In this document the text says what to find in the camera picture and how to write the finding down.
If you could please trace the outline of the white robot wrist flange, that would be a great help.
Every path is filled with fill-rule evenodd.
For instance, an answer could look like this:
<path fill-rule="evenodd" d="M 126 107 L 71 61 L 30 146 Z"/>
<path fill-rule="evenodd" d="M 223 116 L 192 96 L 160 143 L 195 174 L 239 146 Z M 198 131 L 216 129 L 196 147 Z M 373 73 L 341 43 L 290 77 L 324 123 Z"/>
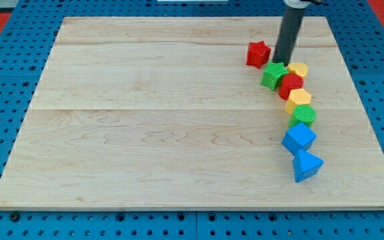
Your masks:
<path fill-rule="evenodd" d="M 283 0 L 284 3 L 294 9 L 305 9 L 310 4 L 320 5 L 323 3 L 323 0 Z"/>

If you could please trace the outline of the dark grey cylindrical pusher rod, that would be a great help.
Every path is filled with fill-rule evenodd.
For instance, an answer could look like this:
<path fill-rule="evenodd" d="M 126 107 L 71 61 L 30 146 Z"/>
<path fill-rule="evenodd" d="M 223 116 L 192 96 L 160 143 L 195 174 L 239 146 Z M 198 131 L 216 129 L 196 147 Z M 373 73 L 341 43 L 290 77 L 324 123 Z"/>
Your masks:
<path fill-rule="evenodd" d="M 272 62 L 282 63 L 284 66 L 290 63 L 304 15 L 305 8 L 286 6 Z"/>

